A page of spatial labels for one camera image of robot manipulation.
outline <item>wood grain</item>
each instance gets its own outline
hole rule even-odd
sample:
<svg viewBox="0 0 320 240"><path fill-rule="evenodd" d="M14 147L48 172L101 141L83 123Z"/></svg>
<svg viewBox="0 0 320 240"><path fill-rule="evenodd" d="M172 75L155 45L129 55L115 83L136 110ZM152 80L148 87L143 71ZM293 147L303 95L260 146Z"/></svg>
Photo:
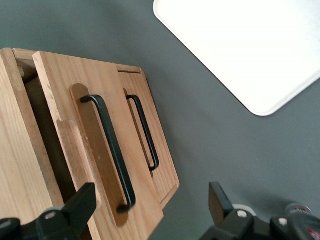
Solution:
<svg viewBox="0 0 320 240"><path fill-rule="evenodd" d="M99 238L103 240L148 239L163 218L163 212L148 167L146 167L143 150L126 96L120 80L117 80L119 76L116 66L111 63L47 52L37 52L33 55L33 58L68 164L72 161L72 155L68 155L67 146L63 143L63 134L58 122L75 122L79 127L82 139L86 138L84 134L86 131L82 127L70 88L77 83L87 86L91 94L97 94L104 98L109 109L135 191L136 204L128 212L126 223L117 227L110 215L108 204L104 204L108 201L108 198L102 181L97 179L95 183L98 185L102 204L93 215L96 227L90 225L90 231L95 235L98 232ZM85 147L87 153L92 152L86 144ZM87 157L90 158L90 163L97 161L97 159L92 159L92 154L88 154ZM95 177L99 178L96 169L93 168L93 170ZM118 186L111 185L109 187L113 189Z"/></svg>
<svg viewBox="0 0 320 240"><path fill-rule="evenodd" d="M0 51L0 84L0 219L26 224L62 198L9 48Z"/></svg>
<svg viewBox="0 0 320 240"><path fill-rule="evenodd" d="M179 187L177 172L167 145L165 134L157 114L157 110L149 89L149 85L143 71L141 74L125 72L126 66L123 66L122 72L119 72L121 84L127 95L137 95L140 98L145 117L150 128L154 146L159 157L159 167L152 171L152 180L154 182L157 194L161 199L161 206L164 208ZM152 156L148 147L147 139L139 118L137 108L133 100L128 100L128 104L133 112L135 127L139 134L141 145L145 152L146 160L149 165L153 165Z"/></svg>

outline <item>wooden edge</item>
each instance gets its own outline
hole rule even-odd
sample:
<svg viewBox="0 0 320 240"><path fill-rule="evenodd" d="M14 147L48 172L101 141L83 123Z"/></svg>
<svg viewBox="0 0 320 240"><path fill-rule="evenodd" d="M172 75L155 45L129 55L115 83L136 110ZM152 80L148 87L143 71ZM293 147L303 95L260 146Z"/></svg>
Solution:
<svg viewBox="0 0 320 240"><path fill-rule="evenodd" d="M116 63L114 63L114 64L116 65L116 69L120 73L130 73L130 74L141 74L142 73L142 69L137 66L127 66L127 65L121 65L121 64L116 64Z"/></svg>
<svg viewBox="0 0 320 240"><path fill-rule="evenodd" d="M171 198L174 196L174 194L176 193L176 191L179 188L179 183L177 185L175 185L171 191L165 196L165 198L162 200L162 202L160 203L162 209L165 208L165 206L168 204L168 202L171 200Z"/></svg>
<svg viewBox="0 0 320 240"><path fill-rule="evenodd" d="M36 51L26 50L21 48L13 48L12 49L15 59L19 60L32 60L32 55L36 53Z"/></svg>

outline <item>black bar handle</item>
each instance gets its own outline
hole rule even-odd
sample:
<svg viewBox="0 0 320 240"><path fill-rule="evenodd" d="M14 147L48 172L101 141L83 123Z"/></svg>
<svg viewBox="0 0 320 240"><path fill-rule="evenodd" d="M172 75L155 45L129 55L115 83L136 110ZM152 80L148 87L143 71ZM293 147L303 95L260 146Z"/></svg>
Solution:
<svg viewBox="0 0 320 240"><path fill-rule="evenodd" d="M154 144L154 141L152 139L150 129L147 123L146 115L144 112L144 109L142 107L141 101L137 95L128 95L126 96L126 99L133 99L136 109L138 110L140 121L142 123L142 128L145 134L146 141L148 142L148 146L151 152L152 160L153 160L153 166L149 167L150 171L155 170L157 167L159 167L159 157L157 154L157 150Z"/></svg>
<svg viewBox="0 0 320 240"><path fill-rule="evenodd" d="M115 133L115 129L112 124L106 103L104 99L99 95L87 95L80 99L81 103L87 103L90 101L94 102L98 110L101 123L104 129L104 133L108 141L108 144L110 146L111 154L112 154L112 157L116 166L116 170L118 172L120 182L126 198L126 202L127 202L127 205L119 206L116 211L118 214L125 213L125 212L128 212L136 203L135 191L128 174L125 160L122 155L122 152L118 143L118 139Z"/></svg>

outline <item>white plate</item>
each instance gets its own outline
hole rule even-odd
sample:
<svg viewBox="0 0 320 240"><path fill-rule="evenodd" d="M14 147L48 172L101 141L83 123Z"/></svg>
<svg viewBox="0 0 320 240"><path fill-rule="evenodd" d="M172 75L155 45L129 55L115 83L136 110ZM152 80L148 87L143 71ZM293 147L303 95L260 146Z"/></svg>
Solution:
<svg viewBox="0 0 320 240"><path fill-rule="evenodd" d="M155 0L153 10L253 114L320 78L319 0Z"/></svg>

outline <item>metal screw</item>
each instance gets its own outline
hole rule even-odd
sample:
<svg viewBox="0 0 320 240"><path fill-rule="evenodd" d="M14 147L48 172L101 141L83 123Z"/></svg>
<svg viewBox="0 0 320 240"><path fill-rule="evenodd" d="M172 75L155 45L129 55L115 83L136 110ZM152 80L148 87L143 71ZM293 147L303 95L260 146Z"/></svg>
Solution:
<svg viewBox="0 0 320 240"><path fill-rule="evenodd" d="M56 212L52 211L44 216L46 220L52 219L56 215Z"/></svg>
<svg viewBox="0 0 320 240"><path fill-rule="evenodd" d="M5 221L0 225L0 229L4 229L6 227L9 227L11 225L11 220Z"/></svg>
<svg viewBox="0 0 320 240"><path fill-rule="evenodd" d="M242 219L245 219L245 218L248 217L248 214L247 214L245 211L243 211L243 210L239 210L239 211L237 212L237 214L238 214L238 217L239 217L239 218L242 218Z"/></svg>
<svg viewBox="0 0 320 240"><path fill-rule="evenodd" d="M279 218L279 224L282 226L286 226L288 224L288 220L286 218Z"/></svg>

